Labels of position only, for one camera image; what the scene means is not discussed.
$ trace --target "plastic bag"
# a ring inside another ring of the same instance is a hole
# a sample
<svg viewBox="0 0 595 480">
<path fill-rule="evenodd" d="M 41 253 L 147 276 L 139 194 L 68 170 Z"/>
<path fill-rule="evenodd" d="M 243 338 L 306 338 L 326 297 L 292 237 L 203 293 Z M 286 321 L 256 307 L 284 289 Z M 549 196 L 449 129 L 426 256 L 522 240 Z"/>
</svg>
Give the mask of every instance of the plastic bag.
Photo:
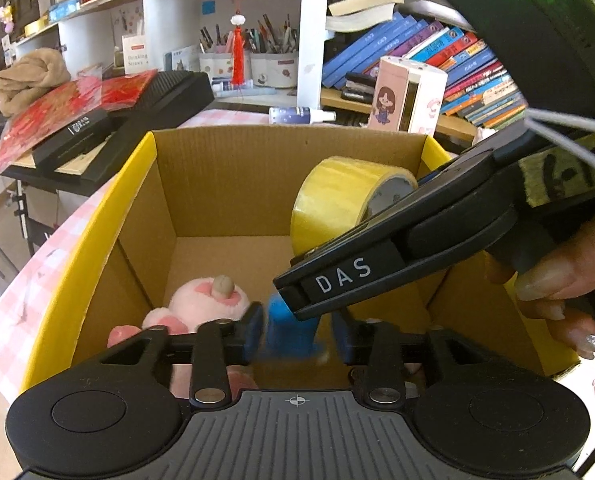
<svg viewBox="0 0 595 480">
<path fill-rule="evenodd" d="M 102 82 L 102 108 L 108 112 L 131 108 L 145 91 L 158 70 L 107 79 Z"/>
<path fill-rule="evenodd" d="M 100 106 L 99 68 L 55 88 L 6 122 L 0 138 L 0 174 L 33 146 Z"/>
</svg>

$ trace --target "purple book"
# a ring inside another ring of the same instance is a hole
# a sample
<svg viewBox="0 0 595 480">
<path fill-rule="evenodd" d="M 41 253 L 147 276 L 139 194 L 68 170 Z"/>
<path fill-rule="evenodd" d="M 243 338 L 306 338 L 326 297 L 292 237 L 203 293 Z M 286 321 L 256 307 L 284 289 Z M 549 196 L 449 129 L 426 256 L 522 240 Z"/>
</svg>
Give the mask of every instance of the purple book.
<svg viewBox="0 0 595 480">
<path fill-rule="evenodd" d="M 420 32 L 404 41 L 398 48 L 389 54 L 389 56 L 402 57 L 408 54 L 415 46 L 419 45 L 422 41 L 428 40 L 433 34 L 439 32 L 444 28 L 439 21 L 434 21 L 428 27 L 423 28 Z M 379 68 L 379 61 L 369 68 L 364 73 L 369 74 L 373 77 L 377 77 L 377 69 Z"/>
</svg>

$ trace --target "black circular housing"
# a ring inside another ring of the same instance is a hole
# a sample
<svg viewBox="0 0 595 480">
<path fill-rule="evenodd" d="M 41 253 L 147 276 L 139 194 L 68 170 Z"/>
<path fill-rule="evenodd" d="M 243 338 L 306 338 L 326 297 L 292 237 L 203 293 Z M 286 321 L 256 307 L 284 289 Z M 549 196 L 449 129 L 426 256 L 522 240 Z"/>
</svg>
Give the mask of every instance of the black circular housing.
<svg viewBox="0 0 595 480">
<path fill-rule="evenodd" d="M 591 420 L 584 403 L 552 380 L 519 374 L 431 386 L 415 426 L 446 462 L 492 478 L 535 478 L 577 458 Z"/>
<path fill-rule="evenodd" d="M 119 474 L 155 457 L 181 427 L 178 402 L 155 381 L 90 389 L 86 381 L 49 380 L 13 403 L 6 434 L 23 468 L 55 477 Z"/>
</svg>

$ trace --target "red book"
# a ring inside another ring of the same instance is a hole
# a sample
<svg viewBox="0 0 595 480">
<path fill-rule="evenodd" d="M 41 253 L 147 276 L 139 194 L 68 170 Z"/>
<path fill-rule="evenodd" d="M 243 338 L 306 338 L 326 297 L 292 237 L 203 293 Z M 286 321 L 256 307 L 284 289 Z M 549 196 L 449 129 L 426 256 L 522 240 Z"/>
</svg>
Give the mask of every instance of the red book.
<svg viewBox="0 0 595 480">
<path fill-rule="evenodd" d="M 440 66 L 447 59 L 449 59 L 449 57 L 455 56 L 455 54 L 462 52 L 465 48 L 468 48 L 476 43 L 477 37 L 475 34 L 468 32 L 455 43 L 450 44 L 444 50 L 439 51 L 435 56 L 431 57 L 431 59 L 428 59 L 426 63 L 433 66 Z"/>
<path fill-rule="evenodd" d="M 460 81 L 459 83 L 456 83 L 453 86 L 447 88 L 447 91 L 444 92 L 444 99 L 448 98 L 456 92 L 459 92 L 460 90 L 464 90 L 465 88 L 477 83 L 478 81 L 481 81 L 485 77 L 490 76 L 493 72 L 496 72 L 501 69 L 501 61 L 495 61 L 490 65 L 485 66 L 479 72 L 475 72 L 471 77 L 464 79 L 463 81 Z"/>
</svg>

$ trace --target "yellow tape on shelf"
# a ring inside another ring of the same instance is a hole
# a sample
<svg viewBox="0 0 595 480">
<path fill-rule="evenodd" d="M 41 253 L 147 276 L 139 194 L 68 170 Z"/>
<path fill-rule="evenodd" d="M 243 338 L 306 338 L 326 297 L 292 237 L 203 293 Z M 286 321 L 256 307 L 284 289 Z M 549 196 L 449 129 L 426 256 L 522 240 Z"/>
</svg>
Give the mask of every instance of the yellow tape on shelf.
<svg viewBox="0 0 595 480">
<path fill-rule="evenodd" d="M 297 256 L 347 232 L 417 189 L 408 170 L 332 156 L 306 177 L 291 216 Z"/>
</svg>

